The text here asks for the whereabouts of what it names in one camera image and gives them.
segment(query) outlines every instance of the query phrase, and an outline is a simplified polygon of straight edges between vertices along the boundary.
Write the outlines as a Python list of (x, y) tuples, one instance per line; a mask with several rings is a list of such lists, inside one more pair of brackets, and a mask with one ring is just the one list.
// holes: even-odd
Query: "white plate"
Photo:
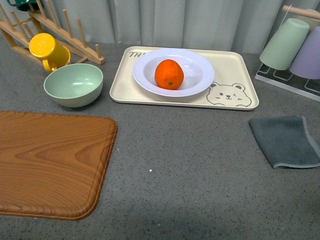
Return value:
[[(177, 90), (158, 87), (155, 81), (156, 67), (166, 59), (176, 61), (182, 68), (184, 79)], [(133, 65), (133, 77), (144, 89), (166, 97), (186, 97), (207, 89), (214, 81), (215, 70), (200, 54), (180, 48), (162, 48), (140, 56)]]

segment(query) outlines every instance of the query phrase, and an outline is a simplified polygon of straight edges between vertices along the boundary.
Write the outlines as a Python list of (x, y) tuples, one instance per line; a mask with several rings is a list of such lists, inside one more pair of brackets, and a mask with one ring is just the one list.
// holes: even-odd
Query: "gray cloth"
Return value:
[(320, 149), (308, 132), (304, 116), (252, 118), (249, 125), (274, 169), (320, 166)]

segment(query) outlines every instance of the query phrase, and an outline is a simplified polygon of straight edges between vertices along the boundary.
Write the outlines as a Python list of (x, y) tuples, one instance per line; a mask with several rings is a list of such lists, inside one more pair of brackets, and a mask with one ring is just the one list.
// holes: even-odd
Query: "serving tray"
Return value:
[(133, 66), (139, 56), (157, 49), (160, 48), (132, 46), (124, 51), (109, 92), (115, 102), (242, 111), (253, 110), (259, 105), (242, 56), (229, 51), (188, 49), (205, 57), (214, 68), (214, 81), (203, 92), (192, 96), (169, 97), (145, 90), (134, 79)]
[(0, 111), (0, 214), (89, 216), (117, 130), (104, 117)]

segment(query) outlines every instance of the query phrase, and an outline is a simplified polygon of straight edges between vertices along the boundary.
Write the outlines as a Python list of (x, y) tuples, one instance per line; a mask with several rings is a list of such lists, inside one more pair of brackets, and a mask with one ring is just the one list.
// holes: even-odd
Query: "wooden cutting board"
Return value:
[(117, 131), (110, 118), (0, 111), (0, 214), (89, 216)]

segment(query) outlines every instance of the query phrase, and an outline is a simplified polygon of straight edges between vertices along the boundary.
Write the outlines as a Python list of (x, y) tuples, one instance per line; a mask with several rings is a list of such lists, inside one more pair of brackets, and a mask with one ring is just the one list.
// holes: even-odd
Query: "cream tray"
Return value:
[(215, 76), (206, 90), (192, 96), (168, 97), (149, 92), (134, 79), (132, 70), (139, 56), (159, 47), (132, 46), (124, 51), (110, 89), (118, 103), (182, 106), (250, 111), (259, 104), (245, 62), (241, 55), (229, 51), (193, 50), (213, 66)]

